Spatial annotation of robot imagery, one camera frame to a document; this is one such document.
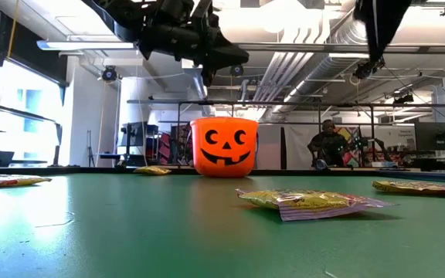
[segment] person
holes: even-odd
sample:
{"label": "person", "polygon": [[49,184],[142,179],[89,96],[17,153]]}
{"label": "person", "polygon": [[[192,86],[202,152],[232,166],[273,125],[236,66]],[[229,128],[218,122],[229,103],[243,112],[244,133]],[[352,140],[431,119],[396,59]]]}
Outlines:
{"label": "person", "polygon": [[348,142],[344,136],[335,132],[335,128],[336,126],[332,120],[325,120],[322,122],[322,132],[315,135],[308,144],[308,149],[314,158],[313,166],[315,166],[317,159],[323,159],[329,166],[345,166],[342,155]]}

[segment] carved smile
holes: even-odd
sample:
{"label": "carved smile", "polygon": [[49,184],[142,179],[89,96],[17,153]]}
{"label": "carved smile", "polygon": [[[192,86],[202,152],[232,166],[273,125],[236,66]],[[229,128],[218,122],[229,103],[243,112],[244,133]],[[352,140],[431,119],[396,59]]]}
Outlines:
{"label": "carved smile", "polygon": [[211,161],[213,164],[217,164],[217,161],[219,159],[222,159],[222,160],[224,160],[224,165],[225,166],[238,164],[238,163],[244,161],[245,159],[247,159],[248,156],[250,155],[250,152],[247,152],[246,154],[241,155],[237,162],[233,162],[232,158],[224,158],[224,157],[220,157],[220,156],[217,156],[217,155],[214,155],[214,154],[210,154],[207,151],[204,151],[203,149],[200,149],[200,150],[202,151],[204,156],[207,158],[207,160]]}

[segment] green table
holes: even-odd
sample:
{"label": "green table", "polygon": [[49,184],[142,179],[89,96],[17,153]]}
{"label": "green table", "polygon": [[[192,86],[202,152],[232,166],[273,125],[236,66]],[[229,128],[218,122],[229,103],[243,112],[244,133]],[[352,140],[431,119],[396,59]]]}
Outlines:
{"label": "green table", "polygon": [[[0,189],[0,277],[445,277],[445,198],[382,194],[379,179],[74,174]],[[400,205],[282,222],[236,188]]]}

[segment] candy wrapper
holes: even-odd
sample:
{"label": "candy wrapper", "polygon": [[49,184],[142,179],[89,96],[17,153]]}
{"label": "candy wrapper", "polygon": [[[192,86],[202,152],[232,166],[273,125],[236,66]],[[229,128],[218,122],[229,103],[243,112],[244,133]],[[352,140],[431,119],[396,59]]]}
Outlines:
{"label": "candy wrapper", "polygon": [[238,197],[254,205],[278,209],[283,221],[321,219],[393,205],[362,196],[316,190],[237,191]]}
{"label": "candy wrapper", "polygon": [[147,167],[136,168],[133,172],[144,175],[166,175],[169,174],[171,170],[155,166],[147,166]]}
{"label": "candy wrapper", "polygon": [[34,185],[42,181],[51,181],[35,175],[0,175],[0,187]]}
{"label": "candy wrapper", "polygon": [[437,185],[426,181],[374,181],[372,186],[384,192],[414,195],[445,194],[445,185]]}

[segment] jack-o'-lantern bucket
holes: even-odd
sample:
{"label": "jack-o'-lantern bucket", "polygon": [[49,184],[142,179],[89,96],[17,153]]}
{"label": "jack-o'-lantern bucket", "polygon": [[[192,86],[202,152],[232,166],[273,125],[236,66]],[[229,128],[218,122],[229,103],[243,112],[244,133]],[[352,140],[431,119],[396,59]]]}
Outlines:
{"label": "jack-o'-lantern bucket", "polygon": [[255,165],[259,124],[234,117],[193,120],[193,163],[201,175],[241,178]]}

